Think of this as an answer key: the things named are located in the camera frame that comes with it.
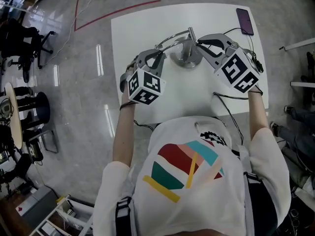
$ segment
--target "black stool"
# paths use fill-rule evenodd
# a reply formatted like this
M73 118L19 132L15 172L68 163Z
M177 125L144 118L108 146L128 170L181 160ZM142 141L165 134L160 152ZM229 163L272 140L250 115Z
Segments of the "black stool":
M41 124L49 122L50 119L50 106L47 96L43 92L39 92L36 97L29 100L29 105L19 107L20 111L36 109L38 120L32 121L28 124L23 125L22 129L29 129Z

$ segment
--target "sleeve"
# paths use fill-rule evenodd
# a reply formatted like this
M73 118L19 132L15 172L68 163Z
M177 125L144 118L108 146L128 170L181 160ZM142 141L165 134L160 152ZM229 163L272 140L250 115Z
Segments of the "sleeve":
M278 226L291 204L289 170L269 128L258 130L249 149L252 171L264 183L276 209Z
M105 167L93 211L94 236L113 235L113 210L122 198L123 185L129 170L129 166L117 161Z

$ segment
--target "white table leg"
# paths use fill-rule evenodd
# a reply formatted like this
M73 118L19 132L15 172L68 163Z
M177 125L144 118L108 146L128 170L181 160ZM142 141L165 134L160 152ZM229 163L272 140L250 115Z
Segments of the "white table leg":
M290 82L292 87L304 87L304 88L315 88L315 83L307 82Z
M288 50L291 50L291 49L294 49L294 48L298 48L298 47L301 47L301 46L310 45L310 44L314 44L314 43L315 43L315 38L311 38L311 39L304 40L304 41L301 41L301 42L298 42L298 43L295 43L295 44L292 44L292 45L284 46L284 50L288 51Z

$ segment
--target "green shape on shirt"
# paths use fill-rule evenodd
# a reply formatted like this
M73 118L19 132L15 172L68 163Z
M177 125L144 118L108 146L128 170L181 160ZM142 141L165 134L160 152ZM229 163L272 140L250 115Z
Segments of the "green shape on shirt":
M177 180L177 178L172 176L157 162L153 163L151 177L160 185L169 190L182 189L184 187L184 185L179 180Z

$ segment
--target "red line on floor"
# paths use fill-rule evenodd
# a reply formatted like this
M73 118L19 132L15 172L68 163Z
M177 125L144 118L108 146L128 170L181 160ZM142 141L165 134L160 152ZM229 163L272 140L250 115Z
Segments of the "red line on floor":
M79 0L77 0L77 4L75 6L75 14L74 14L74 31L77 30L77 13L78 13L78 4L79 4Z
M150 4L150 3L155 3L155 2L161 2L161 0L154 0L154 1L150 1L150 2L144 2L144 3L140 3L140 4L136 4L136 5L133 5L133 6L126 7L126 8L124 8L124 9L120 9L120 10L113 11L113 12L111 12L111 13L108 13L108 14L106 14L106 15L104 15L104 16L101 16L101 17L99 17L99 18L96 18L96 19L94 19L94 20L92 20L92 21L86 23L86 24L80 26L79 28L76 28L76 26L74 26L74 31L79 30L79 29L81 29L81 28L83 28L83 27L85 27L85 26L88 26L88 25L90 25L90 24L92 24L92 23L94 23L94 22L96 22L96 21L98 21L98 20L100 20L100 19L102 19L102 18L106 18L106 17L108 17L108 16L110 16L110 15L113 15L113 14L115 14L115 13L118 13L118 12L121 12L121 11L124 11L124 10L129 10L129 9L132 9L132 8L135 8L135 7L139 7L139 6L142 6L142 5L147 5L147 4Z

